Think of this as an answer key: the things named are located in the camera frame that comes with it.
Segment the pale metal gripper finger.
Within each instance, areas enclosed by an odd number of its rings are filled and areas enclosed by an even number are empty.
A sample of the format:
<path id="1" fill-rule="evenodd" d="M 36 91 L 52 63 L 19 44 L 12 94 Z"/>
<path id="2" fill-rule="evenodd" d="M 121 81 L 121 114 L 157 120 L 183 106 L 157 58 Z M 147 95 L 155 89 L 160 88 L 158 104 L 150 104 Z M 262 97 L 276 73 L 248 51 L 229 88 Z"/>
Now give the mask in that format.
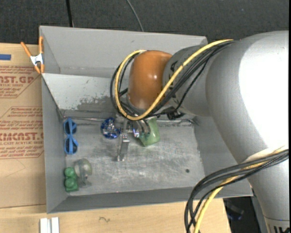
<path id="1" fill-rule="evenodd" d="M 117 145 L 117 156 L 116 156 L 116 161 L 121 161 L 121 146 L 122 146 L 122 139 L 119 139 L 118 145 Z"/>
<path id="2" fill-rule="evenodd" d="M 129 136 L 127 133 L 122 135 L 122 142 L 121 142 L 121 161 L 124 160 L 126 154 L 128 153 L 128 149 L 129 149 Z"/>

